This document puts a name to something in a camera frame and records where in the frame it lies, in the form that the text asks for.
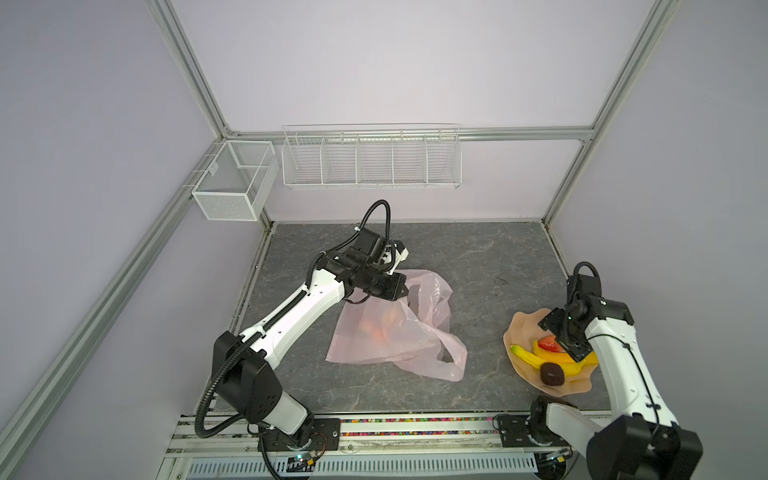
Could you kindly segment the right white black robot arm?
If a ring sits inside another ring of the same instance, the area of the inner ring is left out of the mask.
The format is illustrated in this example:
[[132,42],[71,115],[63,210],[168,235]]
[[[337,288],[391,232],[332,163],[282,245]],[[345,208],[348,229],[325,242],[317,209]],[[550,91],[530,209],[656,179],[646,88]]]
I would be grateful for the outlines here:
[[574,360],[598,357],[611,406],[600,426],[570,404],[537,398],[531,437],[565,441],[586,461],[593,479],[689,479],[703,456],[699,436],[683,429],[656,388],[637,342],[628,306],[602,294],[600,275],[579,262],[567,279],[566,304],[540,327]]

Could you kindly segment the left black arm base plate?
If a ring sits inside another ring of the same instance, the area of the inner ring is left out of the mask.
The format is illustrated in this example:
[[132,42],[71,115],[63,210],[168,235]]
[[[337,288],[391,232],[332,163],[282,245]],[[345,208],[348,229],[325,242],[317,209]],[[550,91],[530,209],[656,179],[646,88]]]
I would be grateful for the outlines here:
[[278,451],[337,451],[341,440],[341,419],[315,417],[294,435],[270,427],[258,428],[268,452]]

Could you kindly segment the red fruit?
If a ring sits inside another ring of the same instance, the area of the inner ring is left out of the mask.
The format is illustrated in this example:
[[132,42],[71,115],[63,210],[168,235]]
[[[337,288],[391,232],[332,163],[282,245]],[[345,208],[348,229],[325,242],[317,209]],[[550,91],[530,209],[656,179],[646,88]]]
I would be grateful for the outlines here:
[[397,325],[398,321],[391,317],[363,319],[360,322],[362,332],[367,335],[371,341],[377,343],[388,342],[393,328]]

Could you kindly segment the pink plastic bag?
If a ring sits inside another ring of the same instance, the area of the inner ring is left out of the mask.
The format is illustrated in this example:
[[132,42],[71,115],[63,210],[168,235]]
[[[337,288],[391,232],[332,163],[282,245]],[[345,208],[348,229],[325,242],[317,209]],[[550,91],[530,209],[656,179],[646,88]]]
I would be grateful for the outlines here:
[[[390,302],[366,298],[355,289],[344,304],[326,354],[336,364],[365,365],[391,362],[423,377],[459,382],[464,378],[468,351],[450,332],[453,289],[429,270],[404,270],[408,295]],[[365,335],[363,319],[391,317],[398,321],[388,342],[377,343]]]

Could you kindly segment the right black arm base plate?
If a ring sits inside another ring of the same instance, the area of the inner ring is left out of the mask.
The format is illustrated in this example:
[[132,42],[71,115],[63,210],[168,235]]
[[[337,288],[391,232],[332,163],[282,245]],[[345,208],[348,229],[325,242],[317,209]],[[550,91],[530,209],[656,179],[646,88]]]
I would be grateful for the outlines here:
[[500,413],[492,418],[493,429],[498,433],[504,448],[565,448],[569,444],[552,433],[536,433],[529,426],[529,414]]

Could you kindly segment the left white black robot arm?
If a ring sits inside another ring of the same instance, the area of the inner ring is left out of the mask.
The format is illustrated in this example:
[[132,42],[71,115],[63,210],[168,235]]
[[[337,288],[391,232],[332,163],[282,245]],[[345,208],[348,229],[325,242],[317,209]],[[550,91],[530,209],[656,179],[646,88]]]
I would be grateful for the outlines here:
[[313,258],[303,283],[285,301],[241,333],[217,338],[211,376],[195,412],[197,437],[211,438],[245,421],[280,432],[293,446],[310,441],[311,411],[283,389],[275,372],[285,354],[322,314],[355,292],[388,302],[408,294],[406,277],[397,270],[407,248],[392,238],[389,225],[383,233],[367,227],[377,208],[392,218],[388,201],[374,202],[349,238]]

